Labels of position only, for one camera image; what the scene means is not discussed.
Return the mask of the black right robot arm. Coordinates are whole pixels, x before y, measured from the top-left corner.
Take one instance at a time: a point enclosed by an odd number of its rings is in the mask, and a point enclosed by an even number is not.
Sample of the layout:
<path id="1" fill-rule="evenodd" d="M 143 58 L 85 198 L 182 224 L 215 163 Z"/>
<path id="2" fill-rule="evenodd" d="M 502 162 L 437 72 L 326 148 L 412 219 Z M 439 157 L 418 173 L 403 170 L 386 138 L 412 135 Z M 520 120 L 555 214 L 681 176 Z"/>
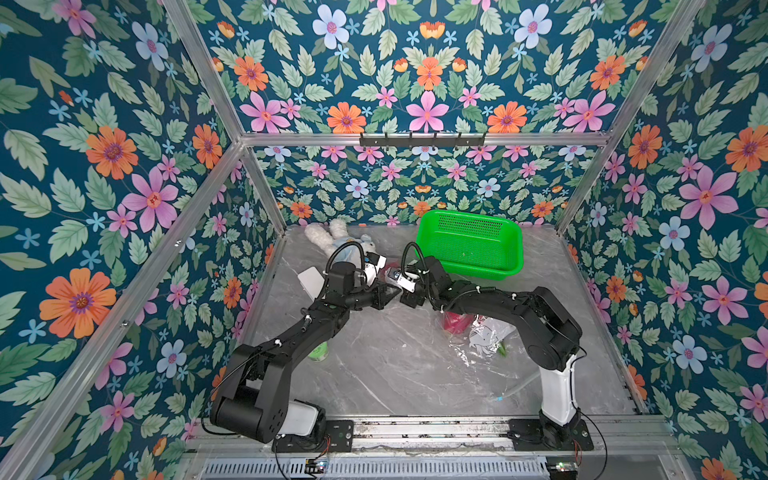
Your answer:
<path id="1" fill-rule="evenodd" d="M 539 368 L 541 432 L 563 437 L 576 427 L 580 410 L 574 399 L 573 371 L 583 331 L 549 289 L 508 292 L 453 280 L 434 257 L 396 269 L 387 278 L 403 289 L 400 301 L 412 308 L 429 302 L 441 313 L 483 316 L 514 327 Z"/>

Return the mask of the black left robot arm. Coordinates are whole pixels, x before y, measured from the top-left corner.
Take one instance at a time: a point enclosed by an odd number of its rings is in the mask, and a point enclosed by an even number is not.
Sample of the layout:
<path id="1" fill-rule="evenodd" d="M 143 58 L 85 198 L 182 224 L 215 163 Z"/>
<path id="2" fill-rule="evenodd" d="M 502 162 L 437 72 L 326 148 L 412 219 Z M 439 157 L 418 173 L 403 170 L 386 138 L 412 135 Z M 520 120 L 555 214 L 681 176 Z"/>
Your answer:
<path id="1" fill-rule="evenodd" d="M 294 369 L 335 337 L 352 312 L 382 310 L 400 293 L 378 278 L 362 280 L 349 262 L 331 266 L 319 296 L 297 323 L 273 340 L 235 349 L 215 388 L 210 424 L 264 444 L 279 436 L 319 441 L 326 430 L 324 410 L 291 398 Z"/>

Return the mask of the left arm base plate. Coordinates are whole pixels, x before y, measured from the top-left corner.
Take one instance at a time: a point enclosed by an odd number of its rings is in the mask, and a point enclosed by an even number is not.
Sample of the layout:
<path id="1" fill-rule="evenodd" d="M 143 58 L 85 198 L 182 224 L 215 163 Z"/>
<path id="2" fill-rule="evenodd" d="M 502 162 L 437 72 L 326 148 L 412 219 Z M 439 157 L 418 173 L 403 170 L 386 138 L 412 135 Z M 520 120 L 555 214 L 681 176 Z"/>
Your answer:
<path id="1" fill-rule="evenodd" d="M 354 427 L 352 420 L 326 420 L 307 437 L 283 435 L 273 446 L 277 453 L 350 453 Z"/>

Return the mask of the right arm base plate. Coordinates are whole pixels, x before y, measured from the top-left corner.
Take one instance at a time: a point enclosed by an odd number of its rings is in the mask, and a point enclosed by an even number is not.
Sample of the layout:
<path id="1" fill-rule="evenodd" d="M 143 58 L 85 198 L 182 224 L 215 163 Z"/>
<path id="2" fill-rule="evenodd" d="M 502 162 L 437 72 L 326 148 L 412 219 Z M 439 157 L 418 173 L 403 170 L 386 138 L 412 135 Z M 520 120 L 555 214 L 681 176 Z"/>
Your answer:
<path id="1" fill-rule="evenodd" d="M 513 418 L 508 421 L 507 437 L 516 451 L 593 451 L 594 442 L 585 420 L 580 416 L 560 426 L 544 417 Z"/>

